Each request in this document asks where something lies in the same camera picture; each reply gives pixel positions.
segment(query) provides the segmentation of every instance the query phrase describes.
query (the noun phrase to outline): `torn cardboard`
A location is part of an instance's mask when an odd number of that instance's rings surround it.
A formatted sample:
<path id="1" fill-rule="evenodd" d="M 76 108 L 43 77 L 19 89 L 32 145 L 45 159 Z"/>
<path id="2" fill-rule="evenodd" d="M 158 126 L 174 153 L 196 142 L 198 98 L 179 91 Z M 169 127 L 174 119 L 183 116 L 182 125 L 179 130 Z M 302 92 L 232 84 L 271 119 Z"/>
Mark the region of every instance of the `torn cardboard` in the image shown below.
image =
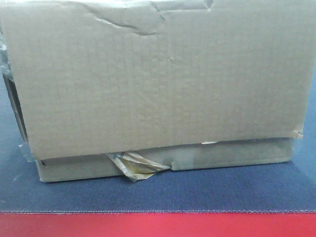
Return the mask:
<path id="1" fill-rule="evenodd" d="M 0 1 L 43 161 L 302 137 L 315 15 L 313 0 Z"/>

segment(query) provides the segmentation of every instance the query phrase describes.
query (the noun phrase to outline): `red surface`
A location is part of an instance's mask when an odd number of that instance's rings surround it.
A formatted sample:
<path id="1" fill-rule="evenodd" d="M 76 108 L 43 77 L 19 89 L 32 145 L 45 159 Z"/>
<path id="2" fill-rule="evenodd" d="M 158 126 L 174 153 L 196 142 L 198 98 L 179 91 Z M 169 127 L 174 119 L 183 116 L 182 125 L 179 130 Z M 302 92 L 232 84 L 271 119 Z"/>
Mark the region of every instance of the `red surface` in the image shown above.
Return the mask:
<path id="1" fill-rule="evenodd" d="M 316 213 L 0 214 L 1 237 L 313 237 Z"/>

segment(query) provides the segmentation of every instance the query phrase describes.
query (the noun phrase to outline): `corrugated cardboard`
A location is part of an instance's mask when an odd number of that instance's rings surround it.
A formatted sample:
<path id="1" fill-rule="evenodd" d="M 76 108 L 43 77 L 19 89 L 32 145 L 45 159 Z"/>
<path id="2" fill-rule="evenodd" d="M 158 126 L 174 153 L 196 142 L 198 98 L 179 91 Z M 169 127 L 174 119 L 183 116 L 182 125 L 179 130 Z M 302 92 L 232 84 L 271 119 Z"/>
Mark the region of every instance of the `corrugated cardboard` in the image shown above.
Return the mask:
<path id="1" fill-rule="evenodd" d="M 2 0 L 21 131 L 39 160 L 301 137 L 315 16 L 314 0 Z"/>
<path id="2" fill-rule="evenodd" d="M 291 138 L 260 139 L 145 149 L 137 153 L 172 170 L 215 168 L 289 161 L 292 142 Z M 44 182 L 123 174 L 106 154 L 37 160 L 37 166 Z"/>

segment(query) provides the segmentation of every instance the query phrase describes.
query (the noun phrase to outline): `blue fabric surface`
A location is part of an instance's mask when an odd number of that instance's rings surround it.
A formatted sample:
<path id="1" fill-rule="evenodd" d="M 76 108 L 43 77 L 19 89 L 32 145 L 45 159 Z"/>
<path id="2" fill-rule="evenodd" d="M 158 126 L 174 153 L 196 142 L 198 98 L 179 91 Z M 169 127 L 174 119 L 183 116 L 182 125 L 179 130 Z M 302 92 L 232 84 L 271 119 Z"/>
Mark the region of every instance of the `blue fabric surface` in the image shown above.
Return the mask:
<path id="1" fill-rule="evenodd" d="M 304 135 L 287 163 L 166 171 L 137 183 L 112 177 L 46 184 L 18 147 L 0 79 L 0 212 L 314 212 L 316 79 Z"/>

